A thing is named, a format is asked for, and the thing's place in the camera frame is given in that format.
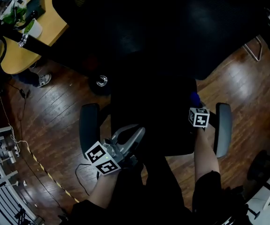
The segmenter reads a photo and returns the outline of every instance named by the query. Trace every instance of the person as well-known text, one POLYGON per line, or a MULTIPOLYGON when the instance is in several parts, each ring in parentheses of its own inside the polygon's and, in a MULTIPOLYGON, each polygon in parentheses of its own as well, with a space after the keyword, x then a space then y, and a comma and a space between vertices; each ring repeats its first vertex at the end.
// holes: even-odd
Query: person
POLYGON ((142 163, 131 171, 100 176, 89 198, 74 205, 70 223, 211 225, 219 224, 217 221, 222 217, 227 220, 230 217, 227 208, 232 203, 224 202, 218 160, 204 130, 198 128, 196 132, 193 212, 184 206, 182 190, 165 157, 143 152, 136 156, 147 169, 145 186, 140 174, 142 163))
POLYGON ((31 72, 29 69, 26 69, 18 74, 14 74, 12 77, 22 83, 30 84, 37 88, 48 84, 51 80, 51 74, 39 76, 38 74, 31 72))

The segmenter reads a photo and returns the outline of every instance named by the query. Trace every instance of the forearm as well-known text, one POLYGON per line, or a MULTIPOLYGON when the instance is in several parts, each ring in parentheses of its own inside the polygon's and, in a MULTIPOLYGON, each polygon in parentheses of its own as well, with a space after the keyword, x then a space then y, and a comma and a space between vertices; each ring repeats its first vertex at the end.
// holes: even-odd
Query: forearm
POLYGON ((107 208, 111 202, 118 175, 119 171, 100 176, 88 200, 101 208, 107 208))
POLYGON ((195 181, 203 175, 214 171, 219 173, 217 157, 210 146, 203 129, 197 131, 194 147, 195 181))

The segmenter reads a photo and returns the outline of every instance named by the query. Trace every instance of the wooden desk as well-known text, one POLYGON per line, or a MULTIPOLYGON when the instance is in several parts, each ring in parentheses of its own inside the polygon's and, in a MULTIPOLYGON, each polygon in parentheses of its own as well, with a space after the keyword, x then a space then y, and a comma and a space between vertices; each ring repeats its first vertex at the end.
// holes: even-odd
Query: wooden desk
MULTIPOLYGON (((47 45, 52 45, 68 28, 68 25, 55 11, 52 0, 45 0, 45 9, 46 12, 38 18, 43 31, 37 39, 47 45)), ((26 70, 41 57, 36 53, 20 48, 18 43, 13 40, 6 38, 6 41, 7 53, 1 67, 8 74, 17 74, 26 70)))

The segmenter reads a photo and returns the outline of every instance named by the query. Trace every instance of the office chair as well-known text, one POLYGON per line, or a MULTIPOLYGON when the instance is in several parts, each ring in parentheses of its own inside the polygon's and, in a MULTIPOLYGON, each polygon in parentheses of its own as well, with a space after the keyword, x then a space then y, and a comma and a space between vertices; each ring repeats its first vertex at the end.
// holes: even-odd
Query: office chair
MULTIPOLYGON (((140 124, 147 131, 144 143, 166 156, 193 152, 188 110, 195 79, 205 79, 261 34, 264 8, 270 8, 270 0, 62 1, 53 0, 55 10, 92 42, 109 72, 111 105, 81 111, 83 152, 99 140, 99 126, 111 114, 112 133, 140 124)), ((216 127, 215 152, 223 156, 231 140, 230 107, 218 104, 210 123, 216 127)))

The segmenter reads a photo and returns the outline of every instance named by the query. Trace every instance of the white cable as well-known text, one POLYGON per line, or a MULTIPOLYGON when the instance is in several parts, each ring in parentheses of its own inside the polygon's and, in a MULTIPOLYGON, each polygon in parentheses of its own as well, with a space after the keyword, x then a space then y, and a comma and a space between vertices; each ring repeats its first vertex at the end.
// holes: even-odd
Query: white cable
POLYGON ((18 143, 25 142, 25 143, 27 144, 27 147, 29 148, 28 143, 27 143, 27 141, 23 141, 23 140, 20 140, 20 141, 17 142, 17 140, 16 140, 16 138, 15 138, 15 134, 14 134, 14 129, 13 129, 13 127, 12 127, 12 126, 10 125, 10 123, 9 123, 9 119, 8 119, 7 113, 5 112, 5 109, 4 109, 4 106, 3 106, 3 102, 2 102, 1 97, 0 97, 0 101, 1 101, 1 104, 2 104, 2 108, 3 108, 4 114, 5 114, 5 116, 6 116, 7 120, 8 120, 8 125, 11 127, 12 134, 11 134, 10 137, 11 137, 11 139, 12 139, 12 140, 14 141, 14 143, 15 143, 15 150, 16 150, 17 153, 18 153, 18 154, 16 153, 16 155, 19 156, 20 148, 19 148, 19 146, 18 146, 18 143))

